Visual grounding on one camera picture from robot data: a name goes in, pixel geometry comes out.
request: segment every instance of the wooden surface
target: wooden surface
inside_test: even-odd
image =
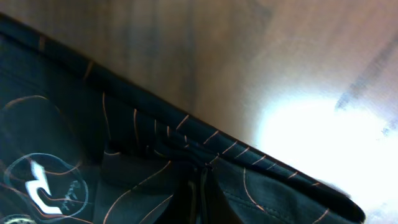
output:
[[[0,1],[214,127],[397,223],[398,1]]]

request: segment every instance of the black fabric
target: black fabric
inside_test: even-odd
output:
[[[364,221],[327,185],[5,16],[0,108],[0,222]],[[29,190],[34,170],[50,193]]]

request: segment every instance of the wood grain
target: wood grain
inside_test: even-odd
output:
[[[263,143],[288,105],[326,99],[385,121],[386,137],[396,132],[398,1],[2,0],[0,10],[299,169],[289,150]],[[332,172],[322,153],[314,160]]]

